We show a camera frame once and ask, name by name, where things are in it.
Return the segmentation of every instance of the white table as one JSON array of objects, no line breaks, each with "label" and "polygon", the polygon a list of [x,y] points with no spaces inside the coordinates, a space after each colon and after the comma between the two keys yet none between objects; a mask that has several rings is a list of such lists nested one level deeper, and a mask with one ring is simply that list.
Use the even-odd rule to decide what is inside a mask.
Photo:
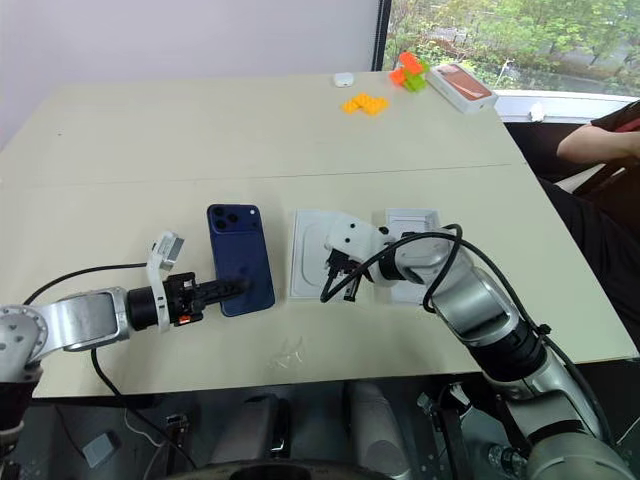
[{"label": "white table", "polygon": [[[207,206],[254,203],[276,306],[235,318],[213,306],[198,324],[101,349],[123,392],[477,370],[435,316],[379,303],[369,285],[355,305],[286,299],[296,209],[379,221],[388,207],[436,208],[498,263],[575,361],[637,355],[494,112],[458,114],[434,91],[412,95],[383,74],[359,74],[356,85],[305,76],[58,92],[0,155],[0,301],[20,302],[79,268],[144,261],[163,229],[186,240],[174,272],[206,281]],[[375,118],[341,112],[359,91],[386,96],[389,109]],[[144,284],[143,271],[96,273],[40,301]],[[56,353],[44,368],[37,396],[108,393],[88,354]]]}]

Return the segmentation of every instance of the green foliage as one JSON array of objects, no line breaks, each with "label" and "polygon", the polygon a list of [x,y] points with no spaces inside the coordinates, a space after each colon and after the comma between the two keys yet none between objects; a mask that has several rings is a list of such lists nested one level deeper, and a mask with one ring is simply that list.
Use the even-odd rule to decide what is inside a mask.
[{"label": "green foliage", "polygon": [[384,68],[406,50],[498,89],[640,96],[640,1],[393,0]]}]

